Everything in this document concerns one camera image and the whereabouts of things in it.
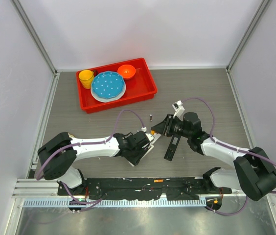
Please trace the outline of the orange battery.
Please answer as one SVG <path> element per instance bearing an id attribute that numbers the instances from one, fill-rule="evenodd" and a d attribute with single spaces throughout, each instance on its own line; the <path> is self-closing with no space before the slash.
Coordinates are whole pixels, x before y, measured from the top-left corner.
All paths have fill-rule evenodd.
<path id="1" fill-rule="evenodd" d="M 154 180 L 153 182 L 154 182 L 154 183 L 162 183 L 162 182 L 164 182 L 164 180 L 163 180 L 163 179 L 160 179 L 160 180 Z"/>

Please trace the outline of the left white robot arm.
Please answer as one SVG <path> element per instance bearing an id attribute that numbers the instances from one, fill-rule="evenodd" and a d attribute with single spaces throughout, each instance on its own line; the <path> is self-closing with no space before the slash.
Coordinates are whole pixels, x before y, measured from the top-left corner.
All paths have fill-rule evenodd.
<path id="1" fill-rule="evenodd" d="M 153 148 L 153 140 L 153 135 L 142 130 L 98 139 L 78 139 L 62 132 L 38 150 L 41 168 L 37 180 L 61 181 L 74 195 L 81 195 L 86 184 L 80 171 L 72 166 L 74 162 L 94 157 L 124 157 L 131 166 L 136 166 Z"/>

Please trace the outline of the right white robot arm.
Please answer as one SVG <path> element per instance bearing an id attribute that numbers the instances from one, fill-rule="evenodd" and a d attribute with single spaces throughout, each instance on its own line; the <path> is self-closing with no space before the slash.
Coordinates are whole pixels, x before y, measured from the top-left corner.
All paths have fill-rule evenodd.
<path id="1" fill-rule="evenodd" d="M 214 193 L 222 187 L 233 188 L 258 201 L 276 189 L 276 168 L 268 162 L 269 158 L 263 149 L 239 148 L 211 138 L 202 129 L 201 121 L 194 112 L 185 113 L 182 119 L 168 114 L 162 122 L 152 126 L 151 130 L 171 138 L 165 154 L 168 161 L 172 160 L 180 138 L 184 137 L 194 152 L 216 158 L 233 167 L 233 170 L 215 168 L 208 172 L 208 178 L 202 181 L 207 193 Z"/>

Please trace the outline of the black remote control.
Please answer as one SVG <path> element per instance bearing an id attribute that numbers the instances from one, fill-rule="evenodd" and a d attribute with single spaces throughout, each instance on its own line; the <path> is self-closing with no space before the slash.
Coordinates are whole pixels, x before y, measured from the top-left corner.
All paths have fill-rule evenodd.
<path id="1" fill-rule="evenodd" d="M 176 152 L 176 149 L 178 147 L 179 141 L 181 139 L 180 135 L 174 134 L 171 138 L 170 144 L 167 148 L 167 151 L 165 153 L 164 159 L 168 161 L 172 161 L 174 154 Z"/>

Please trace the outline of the white slim remote control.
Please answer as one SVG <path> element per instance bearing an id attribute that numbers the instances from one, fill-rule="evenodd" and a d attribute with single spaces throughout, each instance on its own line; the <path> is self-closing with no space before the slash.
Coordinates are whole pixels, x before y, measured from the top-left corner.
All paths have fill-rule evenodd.
<path id="1" fill-rule="evenodd" d="M 140 161 L 154 148 L 154 146 L 147 146 L 139 151 L 136 151 L 130 157 L 127 158 L 127 161 L 132 166 L 137 166 Z"/>

